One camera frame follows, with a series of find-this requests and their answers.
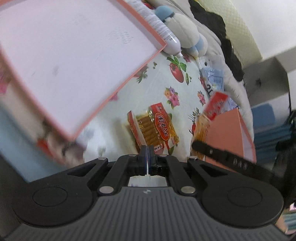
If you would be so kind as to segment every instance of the blue plush toy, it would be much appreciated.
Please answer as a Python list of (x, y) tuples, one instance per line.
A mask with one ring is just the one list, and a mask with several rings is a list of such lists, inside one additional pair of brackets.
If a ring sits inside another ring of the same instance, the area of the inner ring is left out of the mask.
[(197, 30), (196, 25), (185, 15), (174, 13), (168, 6), (159, 6), (156, 16), (176, 35), (182, 49), (194, 58), (207, 52), (207, 40)]

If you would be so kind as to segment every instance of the ribbed gray plastic surface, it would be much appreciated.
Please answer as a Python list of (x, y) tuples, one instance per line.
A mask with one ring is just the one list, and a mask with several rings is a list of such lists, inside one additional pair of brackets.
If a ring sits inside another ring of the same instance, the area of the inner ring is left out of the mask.
[(80, 220), (58, 228), (22, 224), (9, 241), (286, 241), (273, 225), (236, 229), (209, 217), (192, 197), (171, 187), (123, 187), (98, 199)]

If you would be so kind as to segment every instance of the snack package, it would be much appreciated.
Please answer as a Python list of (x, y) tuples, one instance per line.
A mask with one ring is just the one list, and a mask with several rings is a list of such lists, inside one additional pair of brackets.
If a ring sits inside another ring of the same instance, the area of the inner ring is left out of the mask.
[(152, 145), (154, 152), (159, 155), (179, 142), (179, 137), (162, 103), (151, 105), (143, 115), (136, 116), (130, 111), (127, 116), (139, 147)]
[[(210, 97), (215, 91), (224, 91), (223, 62), (224, 60), (220, 55), (204, 56), (197, 61), (200, 70), (200, 81)], [(221, 113), (233, 110), (234, 108), (238, 108), (238, 105), (229, 97)]]
[[(197, 116), (195, 119), (196, 128), (190, 146), (196, 140), (202, 142), (206, 141), (207, 132), (210, 127), (210, 122), (213, 121), (215, 117), (220, 114), (221, 109), (223, 108), (227, 99), (228, 95), (218, 91), (214, 92), (210, 99), (210, 102), (205, 107), (203, 113), (200, 116)], [(191, 147), (190, 155), (197, 156), (200, 160), (203, 160), (205, 157), (203, 154), (193, 150)]]

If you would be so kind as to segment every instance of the circular pad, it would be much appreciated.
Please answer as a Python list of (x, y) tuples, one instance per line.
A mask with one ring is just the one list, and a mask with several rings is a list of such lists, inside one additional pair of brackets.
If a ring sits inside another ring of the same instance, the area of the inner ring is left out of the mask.
[(54, 207), (67, 199), (67, 192), (62, 188), (47, 187), (35, 192), (33, 200), (43, 207)]
[(202, 204), (222, 223), (256, 228), (276, 222), (284, 201), (275, 187), (234, 174), (213, 178), (202, 194)]

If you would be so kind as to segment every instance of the dried tofu snack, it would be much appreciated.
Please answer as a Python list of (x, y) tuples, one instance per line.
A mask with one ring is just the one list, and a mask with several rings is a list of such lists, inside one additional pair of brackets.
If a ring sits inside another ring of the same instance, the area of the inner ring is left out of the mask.
[(128, 113), (128, 122), (138, 146), (152, 145), (156, 154), (162, 154), (179, 142), (172, 121), (162, 103), (149, 107), (144, 115)]
[(177, 136), (172, 121), (165, 111), (162, 103), (150, 106), (148, 115), (155, 124), (155, 127), (158, 130), (161, 139), (164, 140), (165, 146), (168, 150), (178, 144), (179, 137)]
[(197, 156), (200, 160), (204, 159), (204, 154), (192, 149), (192, 143), (196, 140), (206, 142), (207, 132), (210, 128), (210, 122), (213, 121), (218, 114), (220, 114), (220, 111), (227, 99), (228, 95), (216, 91), (211, 97), (210, 102), (207, 104), (203, 113), (200, 116), (197, 116), (195, 119), (196, 128), (190, 144), (191, 156)]
[(137, 118), (137, 121), (146, 141), (146, 144), (148, 146), (153, 145), (157, 147), (161, 145), (161, 147), (163, 147), (163, 142), (160, 141), (159, 133), (157, 132), (155, 125), (151, 121), (151, 118), (147, 115)]

